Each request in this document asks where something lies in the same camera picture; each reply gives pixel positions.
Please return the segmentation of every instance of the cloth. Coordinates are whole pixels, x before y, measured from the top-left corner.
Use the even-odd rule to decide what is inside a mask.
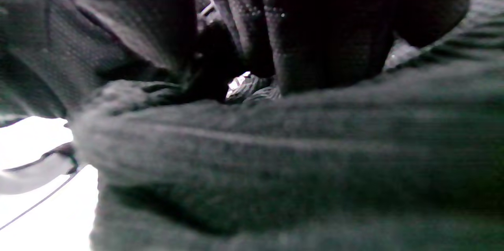
[[[72,0],[0,0],[0,126],[65,118],[106,82],[164,80]]]
[[[109,84],[70,120],[97,251],[500,250],[504,2],[376,79],[179,104]]]

